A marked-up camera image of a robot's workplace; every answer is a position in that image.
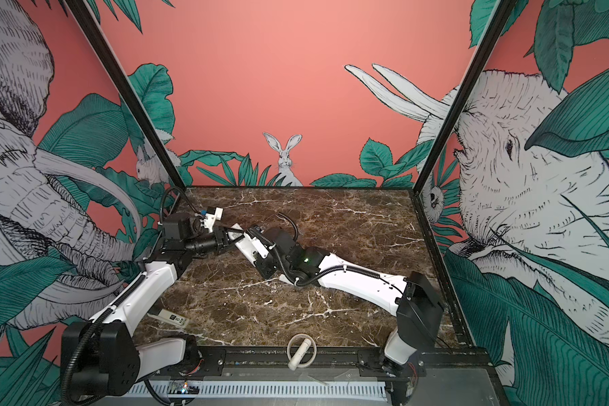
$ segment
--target white tube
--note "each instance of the white tube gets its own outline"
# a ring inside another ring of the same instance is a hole
[[[291,361],[289,361],[289,369],[295,371],[298,368],[300,361],[302,361],[302,358],[305,356],[304,354],[307,352],[310,346],[311,340],[309,338],[305,338],[304,341],[302,341],[302,344],[300,344],[300,348],[298,348],[291,358]]]

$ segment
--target elephant eye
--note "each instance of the elephant eye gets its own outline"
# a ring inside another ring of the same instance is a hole
[[[508,143],[505,145],[505,151],[507,151],[508,157],[512,160],[512,140],[508,140]]]

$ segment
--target brown marble surface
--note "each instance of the brown marble surface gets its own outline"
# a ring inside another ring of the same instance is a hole
[[[421,272],[439,291],[407,191],[195,188],[188,196],[197,208],[223,207],[224,225],[280,226],[290,232],[291,226],[273,215],[284,212],[298,224],[303,246],[328,249],[380,272]],[[180,210],[189,208],[183,204]],[[317,345],[382,346],[397,326],[385,310],[340,290],[263,280],[235,248],[195,260],[161,301],[190,319],[186,332],[202,345],[284,346],[295,334],[307,333]],[[146,316],[134,341],[153,342],[176,331]],[[456,345],[447,311],[439,336]]]

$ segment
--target rabbit ear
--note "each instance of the rabbit ear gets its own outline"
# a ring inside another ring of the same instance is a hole
[[[289,142],[286,143],[286,150],[289,151],[302,140],[302,136],[300,134],[296,134],[293,137],[289,138]]]
[[[268,141],[268,145],[271,146],[271,148],[273,148],[274,150],[278,151],[278,152],[282,152],[282,145],[280,144],[279,141],[277,141],[277,138],[268,134],[268,133],[263,133],[264,136],[266,137],[266,140]]]

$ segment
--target green leaf illustration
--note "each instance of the green leaf illustration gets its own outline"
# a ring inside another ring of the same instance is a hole
[[[260,182],[259,185],[260,186],[266,186],[266,177],[268,176],[268,170],[271,168],[271,166],[267,166],[266,169],[262,172],[261,176],[260,176]]]
[[[185,183],[187,186],[191,186],[191,184],[194,183],[194,178],[191,177],[189,174],[189,169],[186,166],[177,166],[176,170],[179,172],[183,183]]]
[[[432,225],[431,228],[437,235],[443,235],[443,236],[453,235],[453,236],[457,236],[457,237],[461,236],[461,234],[457,230],[455,230],[454,228],[451,228],[451,227],[439,227],[437,225]]]
[[[197,166],[196,169],[198,169],[203,175],[206,175],[207,177],[209,177],[213,181],[221,183],[223,186],[234,186],[232,183],[226,181],[224,178],[220,177],[219,175],[217,175],[217,174],[215,174],[213,172],[208,171],[204,167]]]
[[[403,174],[413,166],[419,164],[422,159],[428,157],[432,146],[433,140],[424,141],[402,155],[401,158],[397,159],[397,164],[406,162],[406,166],[402,168],[401,173]]]
[[[95,14],[95,18],[97,18],[97,22],[101,23],[101,17],[99,16],[99,9],[97,8],[97,0],[87,0],[90,9],[92,9]]]
[[[5,333],[7,336],[7,343],[9,344],[9,351],[12,353],[12,356],[16,358],[20,357],[25,350],[29,348],[29,345],[24,341],[20,330],[8,325],[5,329]]]
[[[448,218],[448,217],[440,217],[438,220],[439,224],[442,225],[451,225],[453,227],[457,227],[459,229],[463,229],[463,225],[461,225],[458,222],[453,221],[452,219]]]
[[[523,9],[525,9],[525,7],[527,5],[528,5],[528,0],[517,0],[516,1],[516,4],[514,5],[514,8],[512,9],[510,17],[508,18],[508,21],[505,23],[503,31],[501,31],[501,35],[506,33],[508,29],[510,29],[512,24],[514,24],[514,21],[516,21],[516,19],[519,18],[519,16],[521,15],[521,12],[523,12]]]
[[[316,186],[318,188],[340,188],[345,183],[356,181],[357,177],[354,175],[348,174],[331,174],[327,176],[323,176],[322,178],[318,178],[317,180],[311,182],[312,186]]]
[[[221,161],[221,166],[223,167],[223,173],[228,178],[228,181],[236,186],[237,181],[234,178],[234,173],[232,172],[230,165],[228,165],[226,160],[222,159],[221,156],[219,156],[219,160]],[[241,184],[242,184],[242,178],[239,178],[239,185],[241,186]]]
[[[413,179],[413,175],[405,175],[400,177],[394,177],[388,179],[381,184],[382,188],[412,188],[414,183],[410,180]]]
[[[130,3],[129,0],[117,0],[115,3],[122,8],[119,2]],[[171,134],[174,129],[174,108],[167,96],[173,93],[174,86],[171,83],[171,77],[167,73],[167,68],[163,65],[146,64],[138,67],[131,76],[129,76],[133,89],[138,94],[146,113],[149,115],[153,126],[159,130],[166,131]],[[131,146],[134,152],[138,152],[138,148],[144,151],[144,134],[138,126],[138,122],[133,118],[129,107],[123,100],[120,101],[122,113],[129,130],[131,138]]]
[[[377,185],[377,181],[374,179],[357,179],[356,181],[349,181],[343,185],[344,188],[373,188]]]
[[[366,174],[379,176],[381,169],[392,165],[392,152],[387,145],[368,138],[361,150],[359,161]]]
[[[562,90],[573,59],[573,8],[572,5],[550,8],[544,3],[537,20],[535,60],[548,85],[557,92]]]
[[[138,258],[147,247],[153,245],[156,239],[158,239],[158,234],[159,231],[157,229],[146,229],[143,231],[133,249],[133,259]]]
[[[131,200],[133,200],[141,216],[156,213],[160,209],[160,194],[149,188],[149,182],[138,181],[137,178],[126,172],[116,172],[111,167],[106,169],[98,167],[95,170],[125,191]],[[96,201],[105,207],[115,206],[122,216],[129,214],[129,211],[124,207],[122,202],[115,199],[112,194],[102,188],[81,181],[75,181],[75,183],[81,191],[88,194],[92,201]]]
[[[507,246],[513,248],[514,251],[516,251],[520,256],[523,256],[536,264],[545,266],[546,268],[557,272],[561,276],[570,280],[572,283],[576,284],[576,286],[582,288],[589,295],[600,300],[602,304],[609,307],[609,280],[602,279],[589,272],[578,269],[575,266],[571,266],[555,259],[544,258],[543,256],[537,256],[524,252],[519,248],[508,244],[504,240],[502,241]]]
[[[492,362],[501,359],[510,323],[514,386],[521,402],[580,406],[590,404],[586,394],[592,394],[596,403],[609,405],[609,347],[517,279],[481,273],[448,250],[444,261],[476,345],[488,349]]]
[[[59,117],[38,147],[83,166],[103,167],[122,152],[128,140],[119,106],[91,93]]]
[[[395,165],[384,166],[381,171],[379,171],[379,176],[385,179],[390,179],[393,176],[401,175],[404,173],[402,170],[406,167],[406,162],[400,162]]]
[[[238,184],[241,186],[242,182],[244,182],[246,184],[246,186],[248,186],[248,179],[251,177],[251,174],[252,174],[251,155],[246,154],[244,159],[242,159],[242,163],[239,164],[238,177],[237,177],[237,179],[239,179]]]
[[[241,161],[244,159],[244,157],[237,154],[236,152],[216,152],[199,150],[187,151],[183,155],[179,156],[179,158],[181,166],[190,166],[195,161],[202,162],[207,166],[219,166],[221,163],[221,159],[226,161],[230,159],[236,159],[238,161]]]
[[[0,374],[0,406],[22,404],[19,398],[30,390],[29,384],[53,333],[51,330],[40,338]]]
[[[603,13],[609,10],[609,0],[595,0],[595,11]]]
[[[0,325],[20,313],[59,274],[73,268],[74,264],[50,256],[0,265]]]
[[[119,7],[124,15],[136,25],[138,30],[142,32],[142,24],[140,23],[140,15],[138,12],[138,5],[136,4],[136,0],[113,0],[115,4]]]
[[[438,244],[444,244],[446,246],[452,246],[453,245],[453,241],[451,241],[447,237],[442,237],[440,235],[433,235],[433,237],[435,238],[435,241]]]
[[[589,1],[575,8],[575,32],[573,39],[576,45],[586,45],[602,38],[609,39],[609,12],[595,11],[595,1]]]
[[[490,15],[494,11],[494,6],[497,0],[474,0],[471,5],[470,14],[470,30],[471,30],[471,45],[470,48],[476,46],[480,42],[487,22],[490,20]]]
[[[450,216],[450,215],[457,215],[457,214],[460,214],[459,207],[447,207],[442,211],[443,217]]]
[[[458,164],[457,160],[454,160],[448,167],[447,169],[444,171],[444,174],[442,175],[442,177],[439,179],[438,184],[443,184],[446,181],[449,180],[449,177],[451,176],[451,174],[453,174],[453,171],[456,169],[456,165]]]
[[[567,157],[609,150],[609,69],[579,86],[553,109],[525,143]]]
[[[257,174],[260,171],[260,164],[256,164],[251,176],[247,179],[246,186],[257,186]]]

